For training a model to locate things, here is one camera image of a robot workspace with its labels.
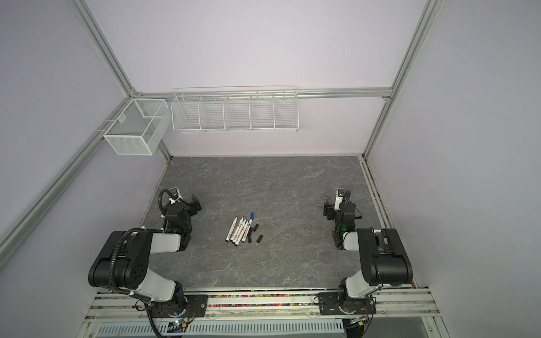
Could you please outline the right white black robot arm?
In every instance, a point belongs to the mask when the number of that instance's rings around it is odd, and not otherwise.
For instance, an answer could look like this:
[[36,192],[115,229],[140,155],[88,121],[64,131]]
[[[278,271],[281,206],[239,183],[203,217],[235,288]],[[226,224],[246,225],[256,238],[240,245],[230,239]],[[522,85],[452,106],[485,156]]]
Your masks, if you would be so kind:
[[335,223],[332,238],[336,248],[359,254],[360,270],[338,287],[339,305],[361,306],[374,292],[413,282],[413,268],[396,229],[357,228],[355,221],[361,217],[350,201],[338,206],[326,202],[323,215]]

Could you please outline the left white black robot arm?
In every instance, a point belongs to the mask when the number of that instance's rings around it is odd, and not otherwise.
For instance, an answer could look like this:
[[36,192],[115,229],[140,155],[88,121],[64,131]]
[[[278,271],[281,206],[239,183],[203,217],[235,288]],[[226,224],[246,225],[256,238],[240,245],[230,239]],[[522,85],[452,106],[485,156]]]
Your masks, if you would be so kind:
[[195,195],[186,201],[176,189],[160,191],[158,206],[162,227],[112,232],[90,268],[88,283],[145,303],[169,303],[184,308],[182,285],[155,273],[149,260],[154,254],[186,250],[191,240],[191,217],[202,207]]

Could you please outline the blue capped whiteboard marker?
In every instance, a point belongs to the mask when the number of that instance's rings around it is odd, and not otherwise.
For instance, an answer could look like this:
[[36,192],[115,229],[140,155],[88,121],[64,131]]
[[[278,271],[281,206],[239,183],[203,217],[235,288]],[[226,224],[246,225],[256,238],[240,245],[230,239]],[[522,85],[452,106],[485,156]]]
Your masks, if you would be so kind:
[[248,235],[249,229],[252,226],[253,219],[254,219],[254,213],[251,213],[249,219],[246,221],[246,224],[245,224],[246,227],[245,227],[245,231],[243,233],[242,243],[245,243],[246,240],[247,240],[247,235]]

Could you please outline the white mesh square basket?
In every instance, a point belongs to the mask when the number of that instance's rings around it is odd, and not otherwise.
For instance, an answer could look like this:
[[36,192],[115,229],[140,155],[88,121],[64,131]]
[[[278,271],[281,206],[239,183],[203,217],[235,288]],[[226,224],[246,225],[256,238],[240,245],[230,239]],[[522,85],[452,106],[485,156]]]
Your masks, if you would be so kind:
[[118,155],[152,156],[171,124],[164,99],[131,99],[104,132]]

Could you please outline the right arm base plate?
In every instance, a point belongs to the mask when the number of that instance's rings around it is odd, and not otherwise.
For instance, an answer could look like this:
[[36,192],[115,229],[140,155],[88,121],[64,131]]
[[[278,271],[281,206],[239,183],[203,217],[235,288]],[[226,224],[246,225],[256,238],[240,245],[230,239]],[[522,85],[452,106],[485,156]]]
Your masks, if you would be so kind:
[[321,315],[373,315],[376,300],[370,296],[353,299],[338,292],[320,292],[315,297]]

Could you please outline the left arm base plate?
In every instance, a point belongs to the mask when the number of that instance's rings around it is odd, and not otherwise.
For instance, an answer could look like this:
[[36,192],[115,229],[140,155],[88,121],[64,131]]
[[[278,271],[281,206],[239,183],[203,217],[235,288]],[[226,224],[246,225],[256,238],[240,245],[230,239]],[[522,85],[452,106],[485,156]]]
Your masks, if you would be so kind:
[[188,294],[181,305],[158,302],[149,305],[152,318],[202,318],[207,310],[208,294]]

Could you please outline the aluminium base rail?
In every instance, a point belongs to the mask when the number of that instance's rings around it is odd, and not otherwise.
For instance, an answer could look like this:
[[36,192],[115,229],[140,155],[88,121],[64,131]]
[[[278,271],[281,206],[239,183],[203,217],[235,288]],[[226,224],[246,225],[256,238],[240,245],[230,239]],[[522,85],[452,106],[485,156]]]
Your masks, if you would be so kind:
[[[187,298],[203,294],[207,298],[187,309],[199,314],[196,321],[317,319],[324,315],[318,294],[322,290],[187,290]],[[441,317],[439,308],[428,289],[384,289],[373,294],[370,306],[376,308],[375,318]],[[84,323],[140,322],[146,313],[136,300],[118,294],[98,294],[87,312]]]

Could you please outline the aluminium frame profile back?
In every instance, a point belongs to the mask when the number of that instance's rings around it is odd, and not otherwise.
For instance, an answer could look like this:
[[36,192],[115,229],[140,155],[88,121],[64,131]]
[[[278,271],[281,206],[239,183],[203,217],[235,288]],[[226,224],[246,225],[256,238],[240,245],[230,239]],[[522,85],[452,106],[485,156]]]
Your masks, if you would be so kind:
[[168,92],[141,92],[137,98],[174,99],[188,96],[203,97],[272,97],[296,95],[298,99],[341,99],[341,98],[390,98],[391,87],[351,87],[351,88],[316,88],[303,89],[295,86],[240,86],[240,87],[186,87],[172,89]]

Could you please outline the aluminium frame profile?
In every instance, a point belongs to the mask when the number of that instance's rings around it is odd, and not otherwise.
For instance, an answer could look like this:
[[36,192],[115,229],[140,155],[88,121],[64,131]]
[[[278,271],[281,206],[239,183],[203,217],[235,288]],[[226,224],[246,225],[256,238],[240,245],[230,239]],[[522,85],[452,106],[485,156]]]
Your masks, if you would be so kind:
[[240,87],[186,87],[172,89],[168,92],[141,92],[137,98],[174,99],[188,96],[203,97],[272,97],[296,95],[298,99],[341,99],[341,98],[390,98],[391,87],[351,87],[351,88],[316,88],[303,89],[295,86],[240,86]]
[[162,154],[119,156],[104,141],[129,91],[84,1],[1,3],[1,264],[6,265],[94,160],[107,184],[151,187]]
[[414,66],[418,53],[420,52],[425,38],[427,37],[428,32],[430,31],[431,26],[436,16],[438,15],[442,3],[443,1],[440,0],[430,0],[425,3],[421,18],[419,19],[419,22],[414,31],[414,35],[407,48],[407,52],[404,55],[402,63],[394,79],[390,95],[384,98],[385,103],[383,105],[383,109],[380,112],[380,115],[376,121],[375,127],[373,128],[366,148],[363,151],[362,156],[365,161],[368,160],[371,152],[376,145],[381,130],[383,129],[383,125],[385,124],[385,121],[387,120],[387,117],[389,116],[390,111],[392,110],[393,105],[397,100],[397,97],[400,95],[400,92],[402,91],[402,88],[407,81],[407,77]]

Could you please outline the aluminium frame profile left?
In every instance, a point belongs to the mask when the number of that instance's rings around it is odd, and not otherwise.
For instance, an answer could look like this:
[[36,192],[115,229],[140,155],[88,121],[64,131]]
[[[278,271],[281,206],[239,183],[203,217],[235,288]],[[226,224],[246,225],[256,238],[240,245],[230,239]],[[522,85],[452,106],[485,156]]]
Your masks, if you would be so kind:
[[129,91],[84,1],[1,3],[1,264],[6,265],[94,160],[107,184],[151,187],[162,154],[119,156],[104,141]]

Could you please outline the aluminium frame profile right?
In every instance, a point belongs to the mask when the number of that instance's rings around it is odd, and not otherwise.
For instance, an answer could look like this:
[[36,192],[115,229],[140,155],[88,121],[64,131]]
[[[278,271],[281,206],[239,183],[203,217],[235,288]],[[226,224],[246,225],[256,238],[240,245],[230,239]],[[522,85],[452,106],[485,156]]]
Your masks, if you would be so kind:
[[419,19],[419,22],[414,31],[414,35],[407,48],[407,52],[404,55],[402,63],[394,79],[390,95],[384,98],[385,103],[383,105],[383,109],[380,112],[380,115],[376,121],[375,127],[373,128],[366,148],[363,151],[362,156],[365,161],[368,160],[371,152],[376,145],[381,130],[383,129],[383,125],[385,124],[385,121],[387,120],[387,117],[389,116],[390,111],[392,110],[393,105],[397,100],[397,97],[400,95],[400,92],[402,91],[402,88],[407,81],[407,77],[414,66],[418,53],[420,52],[425,38],[427,37],[428,32],[430,31],[431,26],[436,16],[438,15],[442,3],[443,1],[440,0],[430,0],[425,3],[421,18]]

